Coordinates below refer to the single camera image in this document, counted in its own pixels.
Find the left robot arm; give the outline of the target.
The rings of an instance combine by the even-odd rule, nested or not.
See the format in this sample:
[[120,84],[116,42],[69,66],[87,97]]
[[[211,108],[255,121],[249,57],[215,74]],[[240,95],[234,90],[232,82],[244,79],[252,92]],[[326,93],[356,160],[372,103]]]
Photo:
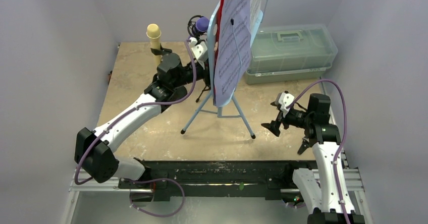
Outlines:
[[131,180],[137,188],[148,186],[150,174],[143,161],[119,159],[116,150],[143,124],[189,97],[185,86],[195,85],[204,75],[203,64],[195,59],[184,66],[176,53],[162,55],[152,82],[129,107],[105,124],[93,130],[84,127],[77,133],[75,184],[85,183],[79,180],[80,171],[85,170],[98,183],[116,177]]

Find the black tripod microphone stand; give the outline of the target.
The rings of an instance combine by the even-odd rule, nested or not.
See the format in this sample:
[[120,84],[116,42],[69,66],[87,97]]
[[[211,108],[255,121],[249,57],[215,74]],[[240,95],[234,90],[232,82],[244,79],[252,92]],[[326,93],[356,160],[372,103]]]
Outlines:
[[[188,34],[189,34],[189,39],[190,39],[190,37],[195,37],[197,40],[203,39],[206,42],[205,36],[206,36],[207,32],[199,33],[199,32],[196,31],[196,28],[195,28],[196,21],[200,17],[203,17],[203,16],[201,16],[201,15],[195,15],[195,16],[193,16],[193,17],[191,17],[189,19],[188,24],[187,24],[187,31],[188,31]],[[204,82],[204,83],[205,83],[205,87],[202,89],[200,95],[198,96],[198,98],[196,99],[195,102],[199,102],[200,101],[200,98],[201,98],[201,96],[202,96],[202,94],[204,92],[211,90],[211,82]]]

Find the light blue music stand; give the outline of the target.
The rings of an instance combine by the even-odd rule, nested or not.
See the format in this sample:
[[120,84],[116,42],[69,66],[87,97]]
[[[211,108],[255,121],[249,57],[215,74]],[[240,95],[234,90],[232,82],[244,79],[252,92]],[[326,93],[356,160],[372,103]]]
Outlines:
[[251,46],[263,21],[265,7],[262,0],[220,0],[207,26],[205,49],[191,47],[192,55],[199,59],[207,56],[210,79],[208,95],[181,130],[185,134],[209,99],[216,107],[214,115],[225,118],[223,107],[232,102],[238,111],[236,118],[244,122],[250,137],[255,139],[247,118],[235,97],[237,85],[250,65]]

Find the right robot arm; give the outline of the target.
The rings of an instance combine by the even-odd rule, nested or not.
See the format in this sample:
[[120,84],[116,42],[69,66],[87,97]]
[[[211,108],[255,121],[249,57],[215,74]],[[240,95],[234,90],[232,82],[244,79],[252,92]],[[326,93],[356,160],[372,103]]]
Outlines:
[[330,123],[330,98],[311,94],[305,111],[292,107],[294,99],[287,91],[279,93],[271,103],[279,111],[276,119],[262,126],[277,137],[280,127],[304,129],[302,148],[311,148],[319,180],[311,170],[303,168],[285,171],[283,180],[289,187],[298,187],[308,209],[307,223],[365,223],[364,216],[356,213],[346,187],[339,157],[342,140],[339,128]]

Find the purple microphone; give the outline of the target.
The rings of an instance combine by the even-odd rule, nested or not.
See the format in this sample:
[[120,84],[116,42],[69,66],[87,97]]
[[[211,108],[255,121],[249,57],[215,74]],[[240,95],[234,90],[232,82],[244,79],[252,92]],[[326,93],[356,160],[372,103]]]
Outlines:
[[204,33],[208,30],[209,19],[206,17],[200,17],[195,24],[196,31],[199,33]]

